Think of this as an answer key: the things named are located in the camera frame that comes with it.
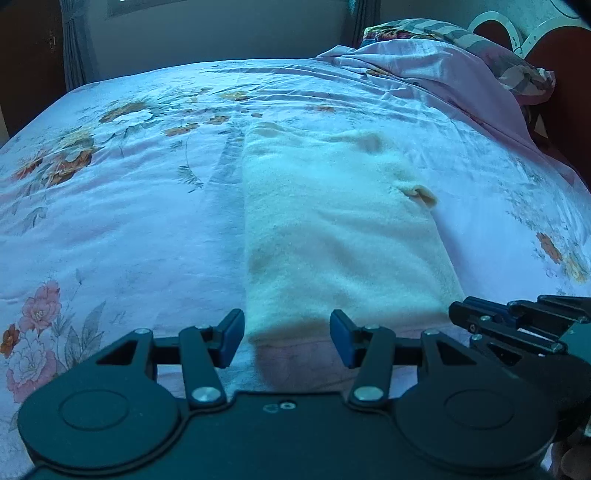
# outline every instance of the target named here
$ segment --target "pink flower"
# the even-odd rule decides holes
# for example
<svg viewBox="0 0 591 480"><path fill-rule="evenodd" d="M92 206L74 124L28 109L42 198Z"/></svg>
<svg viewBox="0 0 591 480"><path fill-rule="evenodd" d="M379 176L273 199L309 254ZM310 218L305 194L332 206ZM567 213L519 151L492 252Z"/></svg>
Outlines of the pink flower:
<svg viewBox="0 0 591 480"><path fill-rule="evenodd" d="M22 332L37 329L37 333L41 333L51 325L60 310L60 287L51 280L39 287L34 297L27 299L18 326Z"/></svg>
<svg viewBox="0 0 591 480"><path fill-rule="evenodd" d="M16 403L22 403L57 372L56 355L48 333L38 336L33 330L21 335L8 359L8 389Z"/></svg>

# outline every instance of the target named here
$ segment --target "orange flower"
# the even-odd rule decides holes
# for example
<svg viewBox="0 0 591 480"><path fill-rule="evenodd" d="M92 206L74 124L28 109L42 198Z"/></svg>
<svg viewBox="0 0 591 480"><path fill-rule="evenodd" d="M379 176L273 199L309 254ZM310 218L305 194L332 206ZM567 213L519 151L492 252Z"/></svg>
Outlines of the orange flower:
<svg viewBox="0 0 591 480"><path fill-rule="evenodd" d="M24 167L20 168L15 174L12 176L15 180L22 180L27 175L29 175L33 170L35 170L39 165L43 162L43 158L36 158L35 160L30 161Z"/></svg>
<svg viewBox="0 0 591 480"><path fill-rule="evenodd" d="M540 245L542 246L544 252L548 254L548 256L554 261L554 263L561 263L562 254L554 246L550 237L545 233L538 233L536 234L536 237L540 241Z"/></svg>
<svg viewBox="0 0 591 480"><path fill-rule="evenodd" d="M4 355L5 358L8 358L12 353L12 349L18 343L18 336L20 332L17 330L17 327L14 323L8 327L8 330L4 332L2 335L2 343L0 344L0 353Z"/></svg>
<svg viewBox="0 0 591 480"><path fill-rule="evenodd" d="M70 180L74 173L90 165L92 159L92 150L83 150L73 161L61 160L49 175L47 187L53 187L60 183Z"/></svg>

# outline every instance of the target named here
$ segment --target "wooden door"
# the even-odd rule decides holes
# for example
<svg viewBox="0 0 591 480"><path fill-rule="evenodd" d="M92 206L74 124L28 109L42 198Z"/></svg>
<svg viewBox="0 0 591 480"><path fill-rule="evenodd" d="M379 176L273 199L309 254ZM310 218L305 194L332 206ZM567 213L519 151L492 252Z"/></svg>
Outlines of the wooden door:
<svg viewBox="0 0 591 480"><path fill-rule="evenodd" d="M0 105L12 137L66 93L59 0L0 9Z"/></svg>

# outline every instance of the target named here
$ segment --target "yellow towel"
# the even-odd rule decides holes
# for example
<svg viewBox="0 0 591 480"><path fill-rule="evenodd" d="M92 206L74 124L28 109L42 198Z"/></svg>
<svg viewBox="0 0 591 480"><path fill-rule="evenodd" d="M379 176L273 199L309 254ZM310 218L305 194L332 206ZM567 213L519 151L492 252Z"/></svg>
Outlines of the yellow towel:
<svg viewBox="0 0 591 480"><path fill-rule="evenodd" d="M449 322L464 295L429 208L387 139L262 122L246 133L246 338L323 338L342 309L395 330Z"/></svg>

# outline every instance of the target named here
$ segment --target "pillow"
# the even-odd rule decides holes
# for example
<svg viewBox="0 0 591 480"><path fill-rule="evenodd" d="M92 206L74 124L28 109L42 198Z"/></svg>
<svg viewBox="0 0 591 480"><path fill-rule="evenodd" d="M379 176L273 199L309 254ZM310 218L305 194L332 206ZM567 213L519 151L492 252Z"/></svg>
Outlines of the pillow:
<svg viewBox="0 0 591 480"><path fill-rule="evenodd" d="M455 45L479 57L520 105L546 102L556 85L554 72L537 69L511 50L447 22L413 18L365 29L361 47L400 38L425 38Z"/></svg>

